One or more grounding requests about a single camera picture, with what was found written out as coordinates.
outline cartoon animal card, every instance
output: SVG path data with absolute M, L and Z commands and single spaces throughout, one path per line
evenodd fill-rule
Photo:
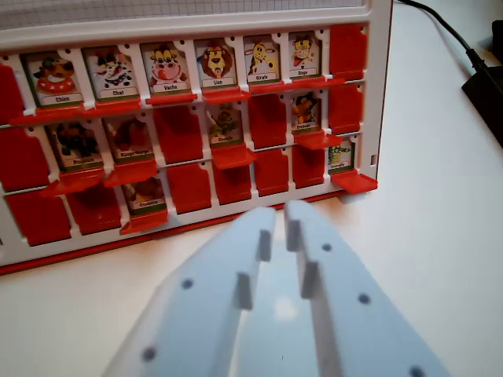
M 223 38 L 194 42 L 202 88 L 222 88 L 237 84 L 234 50 Z
M 51 108 L 83 101 L 73 63 L 56 51 L 24 54 L 21 60 L 38 107 Z
M 244 62 L 249 84 L 280 80 L 280 46 L 270 35 L 244 38 Z
M 329 147 L 329 174 L 351 170 L 354 167 L 354 143 L 349 138 L 340 145 Z
M 141 45 L 141 54 L 149 80 L 150 93 L 169 94 L 189 91 L 185 54 L 173 42 Z
M 163 186 L 157 178 L 123 185 L 123 192 L 131 214 L 146 214 L 166 208 Z
M 320 100 L 314 92 L 298 93 L 292 97 L 292 133 L 319 130 Z
M 231 104 L 208 105 L 206 115 L 212 147 L 238 144 L 243 141 L 241 113 Z
M 83 54 L 94 96 L 98 101 L 138 96 L 130 58 L 122 54 L 116 46 L 83 49 Z
M 108 143 L 117 163 L 153 157 L 147 125 L 133 115 L 103 119 Z
M 94 132 L 80 123 L 46 126 L 61 171 L 74 171 L 103 165 Z
M 313 31 L 290 33 L 290 78 L 311 77 L 320 75 L 321 49 L 320 41 Z

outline cartoon dog card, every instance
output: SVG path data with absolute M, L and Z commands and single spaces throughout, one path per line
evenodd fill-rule
M 83 101 L 73 64 L 56 51 L 21 55 L 21 60 L 38 107 L 51 108 Z
M 103 165 L 94 132 L 82 124 L 59 123 L 46 126 L 50 144 L 61 171 L 73 171 Z

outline white table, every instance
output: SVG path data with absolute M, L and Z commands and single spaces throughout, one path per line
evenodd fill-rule
M 495 64 L 479 41 L 503 2 L 427 3 Z M 461 91 L 468 59 L 444 35 L 426 14 L 395 4 L 380 187 L 315 206 L 452 376 L 494 377 L 503 349 L 503 149 Z M 281 238 L 281 212 L 278 223 Z M 0 375 L 100 375 L 154 287 L 225 226 L 0 277 Z

